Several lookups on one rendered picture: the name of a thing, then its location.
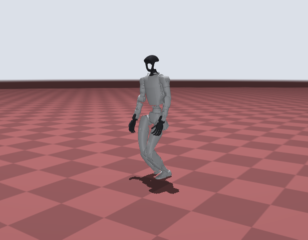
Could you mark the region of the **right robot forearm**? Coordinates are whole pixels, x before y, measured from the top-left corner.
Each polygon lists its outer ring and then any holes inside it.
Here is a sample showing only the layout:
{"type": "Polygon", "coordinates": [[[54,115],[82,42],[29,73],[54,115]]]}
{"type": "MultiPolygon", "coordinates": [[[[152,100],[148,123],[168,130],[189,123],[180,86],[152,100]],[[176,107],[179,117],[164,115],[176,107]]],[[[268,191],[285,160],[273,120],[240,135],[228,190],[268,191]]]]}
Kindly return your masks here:
{"type": "Polygon", "coordinates": [[[143,104],[140,101],[137,101],[137,106],[136,106],[136,109],[134,111],[134,114],[136,114],[136,119],[139,118],[142,106],[143,106],[143,104]]]}

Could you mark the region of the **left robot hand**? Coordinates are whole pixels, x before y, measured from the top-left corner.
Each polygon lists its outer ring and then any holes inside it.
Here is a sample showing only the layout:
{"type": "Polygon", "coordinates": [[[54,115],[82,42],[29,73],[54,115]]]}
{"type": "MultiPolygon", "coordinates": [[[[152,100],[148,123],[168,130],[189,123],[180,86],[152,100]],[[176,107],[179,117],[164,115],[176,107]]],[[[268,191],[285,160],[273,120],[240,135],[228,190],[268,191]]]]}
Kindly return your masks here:
{"type": "MultiPolygon", "coordinates": [[[[159,136],[162,132],[162,129],[163,129],[163,124],[165,123],[165,121],[162,121],[162,116],[159,117],[159,120],[158,120],[158,123],[154,126],[156,127],[154,132],[152,132],[153,135],[156,135],[156,136],[159,136]]],[[[154,127],[152,127],[151,129],[153,129],[154,127]]]]}

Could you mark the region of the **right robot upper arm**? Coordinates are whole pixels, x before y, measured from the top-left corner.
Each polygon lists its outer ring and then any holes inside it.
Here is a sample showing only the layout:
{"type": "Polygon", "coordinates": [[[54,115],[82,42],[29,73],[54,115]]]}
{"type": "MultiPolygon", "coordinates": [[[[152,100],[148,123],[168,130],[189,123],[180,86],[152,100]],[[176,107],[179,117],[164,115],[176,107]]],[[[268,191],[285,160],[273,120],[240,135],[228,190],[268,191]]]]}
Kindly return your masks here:
{"type": "Polygon", "coordinates": [[[142,77],[139,82],[140,82],[140,95],[138,96],[138,101],[145,102],[146,101],[146,97],[145,97],[146,91],[144,87],[144,77],[142,77]]]}

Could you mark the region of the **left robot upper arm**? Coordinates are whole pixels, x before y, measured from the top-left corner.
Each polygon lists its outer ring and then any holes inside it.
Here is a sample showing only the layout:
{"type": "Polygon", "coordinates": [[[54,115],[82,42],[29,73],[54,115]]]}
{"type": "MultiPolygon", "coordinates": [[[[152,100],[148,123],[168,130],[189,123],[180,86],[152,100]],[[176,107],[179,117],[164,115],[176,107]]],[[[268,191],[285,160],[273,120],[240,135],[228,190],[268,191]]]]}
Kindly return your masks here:
{"type": "Polygon", "coordinates": [[[166,96],[169,96],[171,98],[170,78],[168,76],[160,75],[159,80],[160,80],[160,83],[163,86],[163,91],[165,93],[165,96],[162,99],[162,101],[165,103],[165,97],[166,96]]]}

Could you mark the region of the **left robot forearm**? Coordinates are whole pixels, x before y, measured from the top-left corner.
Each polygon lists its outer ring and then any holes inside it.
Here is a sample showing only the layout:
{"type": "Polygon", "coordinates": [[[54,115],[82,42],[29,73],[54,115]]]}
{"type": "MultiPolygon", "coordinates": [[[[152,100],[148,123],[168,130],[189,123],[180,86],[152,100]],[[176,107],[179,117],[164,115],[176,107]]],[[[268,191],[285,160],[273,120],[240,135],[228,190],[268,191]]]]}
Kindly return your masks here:
{"type": "Polygon", "coordinates": [[[165,97],[165,103],[163,104],[163,108],[162,108],[162,111],[161,111],[161,116],[162,116],[161,120],[162,121],[166,120],[170,105],[171,105],[171,98],[169,96],[166,96],[165,97]]]}

